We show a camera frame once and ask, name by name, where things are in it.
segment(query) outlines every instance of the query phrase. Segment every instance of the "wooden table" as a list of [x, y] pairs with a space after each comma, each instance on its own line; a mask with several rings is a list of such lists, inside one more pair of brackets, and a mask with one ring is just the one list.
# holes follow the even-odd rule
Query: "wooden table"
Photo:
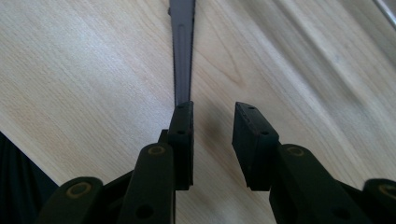
[[[168, 1], [2, 1], [0, 131], [56, 183], [134, 169], [174, 108]], [[197, 0], [194, 186], [177, 223], [274, 223], [231, 146], [236, 101], [361, 188], [396, 179], [396, 31], [371, 0]]]

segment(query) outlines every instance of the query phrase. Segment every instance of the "table top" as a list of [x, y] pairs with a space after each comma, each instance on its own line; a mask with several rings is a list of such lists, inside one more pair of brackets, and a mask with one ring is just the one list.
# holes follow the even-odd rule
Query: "table top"
[[[194, 186], [177, 223], [274, 223], [231, 145], [234, 103], [361, 189], [396, 179], [396, 31], [371, 0], [197, 0]], [[174, 109], [169, 3], [0, 3], [0, 131], [56, 183], [134, 169]]]

